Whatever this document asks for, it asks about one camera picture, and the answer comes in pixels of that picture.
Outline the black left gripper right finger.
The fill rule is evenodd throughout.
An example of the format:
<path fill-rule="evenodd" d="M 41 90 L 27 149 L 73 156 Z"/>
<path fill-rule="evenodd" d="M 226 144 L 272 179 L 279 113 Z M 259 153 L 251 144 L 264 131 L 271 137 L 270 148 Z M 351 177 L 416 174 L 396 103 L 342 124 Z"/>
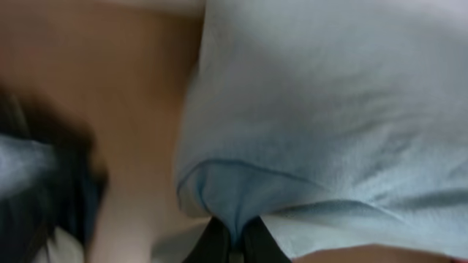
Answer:
<path fill-rule="evenodd" d="M 260 217 L 252 219 L 244 227 L 242 245 L 245 263 L 292 263 Z"/>

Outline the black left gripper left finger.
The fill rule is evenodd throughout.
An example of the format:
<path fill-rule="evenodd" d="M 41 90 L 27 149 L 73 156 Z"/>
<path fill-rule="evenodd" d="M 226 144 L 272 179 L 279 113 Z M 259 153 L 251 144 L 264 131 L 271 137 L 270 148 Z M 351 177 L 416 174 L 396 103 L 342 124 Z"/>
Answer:
<path fill-rule="evenodd" d="M 212 217 L 183 263 L 228 263 L 230 232 L 218 219 Z"/>

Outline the light blue t-shirt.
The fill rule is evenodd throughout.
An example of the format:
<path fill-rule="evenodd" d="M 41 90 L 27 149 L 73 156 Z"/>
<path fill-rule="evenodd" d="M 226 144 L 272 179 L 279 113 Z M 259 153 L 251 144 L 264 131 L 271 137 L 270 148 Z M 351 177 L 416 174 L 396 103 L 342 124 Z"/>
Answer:
<path fill-rule="evenodd" d="M 467 257 L 465 1 L 207 1 L 174 181 L 288 256 Z"/>

